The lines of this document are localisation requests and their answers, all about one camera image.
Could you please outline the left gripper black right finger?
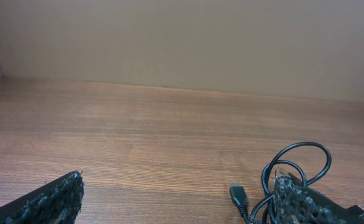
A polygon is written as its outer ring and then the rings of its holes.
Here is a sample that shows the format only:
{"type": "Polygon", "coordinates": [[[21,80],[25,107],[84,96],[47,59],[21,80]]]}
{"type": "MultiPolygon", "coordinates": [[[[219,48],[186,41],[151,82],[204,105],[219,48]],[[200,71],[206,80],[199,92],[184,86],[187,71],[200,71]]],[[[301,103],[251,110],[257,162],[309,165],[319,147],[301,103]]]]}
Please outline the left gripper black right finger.
{"type": "Polygon", "coordinates": [[[344,208],[324,194],[302,186],[295,176],[274,180],[274,223],[364,224],[364,210],[358,205],[344,208]]]}

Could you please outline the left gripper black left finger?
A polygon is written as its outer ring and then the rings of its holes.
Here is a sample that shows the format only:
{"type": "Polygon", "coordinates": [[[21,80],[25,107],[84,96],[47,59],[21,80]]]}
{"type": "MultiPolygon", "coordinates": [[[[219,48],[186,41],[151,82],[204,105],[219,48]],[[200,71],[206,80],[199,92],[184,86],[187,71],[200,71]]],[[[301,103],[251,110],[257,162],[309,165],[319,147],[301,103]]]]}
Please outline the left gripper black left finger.
{"type": "Polygon", "coordinates": [[[81,173],[69,172],[0,207],[0,224],[74,224],[83,196],[81,173]]]}

